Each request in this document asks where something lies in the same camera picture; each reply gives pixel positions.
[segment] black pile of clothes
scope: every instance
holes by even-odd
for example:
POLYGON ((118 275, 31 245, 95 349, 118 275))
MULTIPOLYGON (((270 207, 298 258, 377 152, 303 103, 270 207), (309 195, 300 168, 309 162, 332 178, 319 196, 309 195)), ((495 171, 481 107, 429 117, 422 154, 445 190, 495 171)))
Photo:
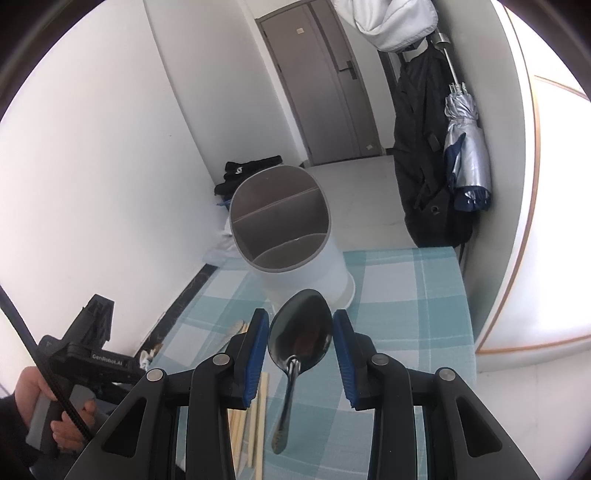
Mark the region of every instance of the black pile of clothes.
POLYGON ((283 163, 281 155, 254 160, 247 163, 226 163, 226 173, 223 176, 224 182, 216 185, 214 193, 222 197, 224 202, 231 200, 234 192, 248 177, 267 168, 275 167, 283 163))

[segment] gray bin rim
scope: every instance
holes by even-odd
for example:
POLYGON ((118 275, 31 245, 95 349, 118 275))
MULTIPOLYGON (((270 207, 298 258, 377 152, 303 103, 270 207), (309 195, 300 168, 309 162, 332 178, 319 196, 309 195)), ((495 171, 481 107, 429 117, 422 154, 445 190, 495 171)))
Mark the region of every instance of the gray bin rim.
MULTIPOLYGON (((310 178, 310 179, 313 181, 314 185, 316 186, 316 188, 318 189, 318 191, 319 191, 319 192, 320 192, 320 194, 322 195, 322 199, 324 200, 324 205, 325 205, 325 207, 326 207, 326 212, 327 212, 327 215, 328 215, 328 227, 327 227, 326 234, 325 234, 325 236, 324 236, 324 240, 323 240, 323 241, 322 241, 322 243, 321 243, 321 244, 318 246, 318 248, 317 248, 317 249, 314 251, 314 253, 312 253, 310 256, 308 256, 308 257, 307 257, 305 260, 302 260, 302 261, 300 261, 300 262, 298 262, 298 263, 296 263, 296 264, 294 264, 294 265, 291 265, 291 266, 289 266, 289 267, 285 267, 285 268, 265 268, 265 267, 261 267, 260 265, 257 265, 256 263, 254 263, 253 261, 249 260, 249 259, 248 259, 248 258, 245 256, 245 254, 242 252, 241 248, 238 246, 238 243, 236 243, 236 246, 238 247, 238 251, 240 252, 240 255, 242 256, 242 258, 243 258, 243 259, 244 259, 244 260, 245 260, 245 261, 246 261, 246 262, 247 262, 249 265, 251 265, 252 267, 254 267, 254 268, 255 268, 255 269, 257 269, 257 270, 260 270, 260 271, 263 271, 263 272, 268 272, 268 273, 283 273, 283 272, 289 272, 289 271, 295 270, 295 269, 297 269, 297 268, 300 268, 300 267, 302 267, 302 266, 304 266, 304 265, 308 264, 309 262, 311 262, 312 260, 314 260, 314 259, 315 259, 315 258, 316 258, 316 257, 319 255, 319 253, 321 253, 321 252, 322 252, 322 250, 325 248, 325 246, 326 246, 326 244, 327 244, 327 242, 328 242, 328 240, 329 240, 329 238, 330 238, 330 236, 331 236, 331 233, 332 233, 332 217, 331 217, 331 215, 330 215, 330 208, 329 208, 329 204, 328 204, 328 201, 327 201, 327 199, 326 199, 326 195, 324 194, 324 191, 322 190, 322 188, 320 187, 320 185, 318 184, 318 182, 316 181, 316 179, 315 179, 315 178, 314 178, 314 177, 313 177, 313 176, 312 176, 312 175, 311 175, 311 174, 310 174, 308 171, 306 171, 306 170, 305 170, 304 168, 302 168, 302 167, 296 167, 296 166, 293 166, 293 165, 277 165, 277 166, 275 166, 275 167, 266 168, 265 170, 261 170, 261 171, 259 171, 259 172, 255 173, 254 175, 252 175, 251 177, 248 177, 248 178, 247 178, 245 181, 243 181, 243 182, 242 182, 242 183, 241 183, 241 184, 238 186, 238 188, 236 189, 236 192, 234 192, 234 195, 232 196, 232 201, 231 201, 231 203, 230 203, 230 212, 229 212, 229 217, 230 217, 230 229, 232 230, 232 235, 234 235, 234 231, 233 231, 233 221, 234 221, 234 219, 233 219, 233 217, 232 217, 232 209, 233 209, 233 206, 234 206, 233 199, 234 199, 234 198, 236 198, 236 196, 239 194, 240 190, 241 190, 241 189, 243 189, 244 185, 245 185, 245 184, 247 184, 249 181, 251 181, 252 179, 254 179, 254 178, 256 178, 256 177, 259 177, 259 176, 263 176, 263 175, 269 174, 269 172, 270 172, 270 171, 272 171, 272 170, 277 170, 277 169, 290 169, 290 170, 293 170, 293 171, 296 171, 296 172, 298 172, 298 173, 297 173, 298 175, 299 175, 299 174, 304 174, 305 176, 309 177, 309 178, 310 178)), ((290 198, 290 197, 292 197, 292 196, 297 196, 298 194, 302 194, 302 193, 304 193, 304 192, 306 192, 306 191, 308 191, 308 190, 310 190, 310 189, 304 189, 304 190, 302 190, 301 192, 294 193, 293 195, 290 195, 290 196, 288 196, 288 197, 284 197, 283 199, 278 199, 278 200, 276 200, 276 201, 274 201, 274 202, 271 202, 269 205, 273 205, 274 203, 278 203, 278 202, 280 202, 280 201, 282 201, 282 200, 285 200, 285 199, 287 199, 287 198, 290 198)), ((243 215, 243 216, 239 217, 239 218, 238 218, 238 219, 236 219, 236 220, 239 220, 240 218, 243 218, 244 216, 248 216, 248 215, 249 215, 249 214, 243 215)))

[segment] metal rod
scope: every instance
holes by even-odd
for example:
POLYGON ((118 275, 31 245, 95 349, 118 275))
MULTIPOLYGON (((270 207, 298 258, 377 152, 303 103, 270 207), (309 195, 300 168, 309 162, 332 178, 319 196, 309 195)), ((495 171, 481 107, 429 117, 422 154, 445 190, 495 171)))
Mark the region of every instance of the metal rod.
POLYGON ((447 64, 449 65, 449 69, 452 71, 453 81, 456 85, 460 85, 460 80, 457 79, 456 70, 453 67, 452 60, 449 57, 449 53, 447 53, 447 49, 443 49, 443 53, 445 54, 445 58, 447 59, 447 64))

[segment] metal screw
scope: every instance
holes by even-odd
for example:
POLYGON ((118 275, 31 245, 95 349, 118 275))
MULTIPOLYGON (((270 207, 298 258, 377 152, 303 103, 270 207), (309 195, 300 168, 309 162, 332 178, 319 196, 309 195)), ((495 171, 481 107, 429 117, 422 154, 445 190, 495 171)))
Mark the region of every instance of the metal screw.
POLYGON ((449 368, 442 368, 439 371, 439 376, 441 377, 442 380, 445 380, 446 382, 450 382, 456 378, 456 373, 449 368))
POLYGON ((376 365, 386 365, 388 363, 388 355, 384 353, 376 353, 372 358, 371 361, 376 365))
POLYGON ((227 365, 230 362, 230 356, 225 353, 219 353, 213 357, 214 365, 227 365))
POLYGON ((164 372, 159 368, 153 368, 148 372, 146 378, 151 382, 157 382, 158 380, 162 379, 164 376, 164 372))

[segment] white trash bin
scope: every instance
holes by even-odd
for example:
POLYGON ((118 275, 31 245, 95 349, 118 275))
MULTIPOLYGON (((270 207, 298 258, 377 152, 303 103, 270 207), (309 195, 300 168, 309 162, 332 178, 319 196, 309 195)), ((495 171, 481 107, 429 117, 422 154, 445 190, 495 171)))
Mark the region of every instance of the white trash bin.
POLYGON ((245 180, 232 198, 230 225, 275 312, 306 288, 332 311, 350 305, 355 282, 331 234, 324 193, 303 168, 280 165, 245 180))

